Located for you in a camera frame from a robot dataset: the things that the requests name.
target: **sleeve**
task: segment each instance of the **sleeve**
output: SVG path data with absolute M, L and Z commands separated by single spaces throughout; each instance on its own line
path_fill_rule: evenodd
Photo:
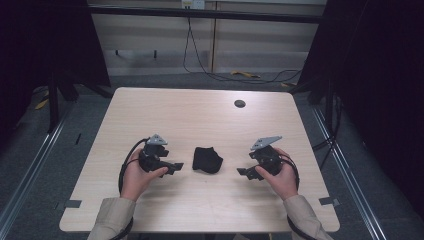
M 332 239 L 322 228 L 321 222 L 304 196 L 290 197 L 284 201 L 284 206 L 294 225 L 304 233 L 315 239 Z M 293 232 L 292 239 L 303 238 Z
M 96 223 L 88 236 L 89 240 L 111 239 L 118 235 L 131 220 L 135 202 L 125 198 L 103 199 Z

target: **wooden table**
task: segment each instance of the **wooden table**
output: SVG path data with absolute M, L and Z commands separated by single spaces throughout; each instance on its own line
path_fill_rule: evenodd
M 244 108 L 234 102 L 243 100 Z M 300 174 L 300 194 L 311 203 L 323 227 L 339 221 L 328 197 L 293 97 L 287 93 L 120 88 L 115 92 L 87 157 L 60 228 L 92 229 L 104 198 L 117 197 L 121 164 L 140 139 L 159 134 L 168 157 L 184 162 L 181 171 L 155 180 L 138 201 L 133 232 L 250 233 L 290 231 L 283 202 L 266 181 L 240 176 L 237 168 L 257 162 L 250 147 L 258 138 L 283 136 L 272 144 L 286 150 Z M 192 169 L 196 147 L 214 147 L 224 161 L 216 174 Z

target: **metal bar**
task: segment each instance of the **metal bar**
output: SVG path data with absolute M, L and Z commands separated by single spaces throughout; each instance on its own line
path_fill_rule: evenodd
M 60 132 L 62 131 L 65 119 L 68 117 L 71 107 L 73 106 L 68 104 L 65 108 L 64 114 L 60 121 L 58 122 L 56 128 L 50 132 L 45 138 L 43 144 L 38 150 L 37 155 L 32 161 L 27 172 L 23 176 L 18 187 L 12 194 L 12 197 L 9 199 L 8 203 L 4 207 L 0 215 L 0 240 L 6 239 L 6 235 L 12 227 L 13 222 L 21 210 L 29 191 L 34 185 L 35 180 L 37 179 L 38 174 L 40 173 L 44 163 L 46 162 L 47 157 L 50 154 L 50 151 L 53 148 L 57 138 L 59 137 Z
M 325 119 L 321 110 L 318 108 L 314 108 L 314 114 L 324 137 L 326 139 L 329 138 L 330 133 L 328 132 L 326 128 Z M 364 196 L 364 193 L 359 187 L 359 184 L 356 181 L 355 175 L 351 171 L 349 164 L 347 163 L 346 158 L 343 155 L 342 150 L 340 149 L 337 142 L 334 142 L 332 145 L 333 145 L 333 150 L 332 150 L 333 157 L 336 160 L 337 166 L 339 167 L 339 170 L 346 182 L 346 185 L 352 195 L 353 200 L 355 201 L 355 204 L 362 216 L 362 219 L 364 220 L 364 223 L 371 234 L 371 237 L 375 240 L 386 239 L 386 236 L 384 235 L 384 231 L 383 231 L 383 228 L 381 227 L 380 221 L 375 216 L 374 211 L 372 210 L 370 204 L 368 203 L 367 199 Z
M 269 22 L 292 22 L 292 23 L 315 23 L 323 21 L 321 16 L 309 15 L 286 15 L 270 13 L 216 11 L 216 10 L 195 10 L 177 8 L 141 8 L 113 5 L 88 4 L 62 5 L 62 4 L 38 4 L 34 8 L 43 11 L 77 11 L 92 14 L 114 14 L 114 15 L 138 15 L 138 16 L 158 16 L 158 17 L 189 17 L 208 19 L 234 19 L 234 20 L 254 20 Z

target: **gray plastic part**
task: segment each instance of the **gray plastic part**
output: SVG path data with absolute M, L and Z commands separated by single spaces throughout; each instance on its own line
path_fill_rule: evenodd
M 257 150 L 257 149 L 264 148 L 264 147 L 268 146 L 269 144 L 276 142 L 276 141 L 278 141 L 282 138 L 283 138 L 282 136 L 259 138 L 255 142 L 255 144 L 253 144 L 253 146 L 250 148 L 250 150 Z
M 150 145 L 167 145 L 168 142 L 165 141 L 165 139 L 161 138 L 158 134 L 153 135 L 150 137 L 150 139 L 147 141 L 147 144 Z

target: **person's left hand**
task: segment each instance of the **person's left hand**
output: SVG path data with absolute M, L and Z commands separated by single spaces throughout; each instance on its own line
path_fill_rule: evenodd
M 142 149 L 135 150 L 128 159 L 128 162 L 138 159 L 141 150 Z M 136 202 L 140 195 L 146 191 L 150 182 L 153 179 L 164 175 L 167 171 L 167 167 L 162 167 L 153 172 L 147 173 L 140 167 L 138 160 L 131 162 L 125 171 L 121 198 L 130 199 Z

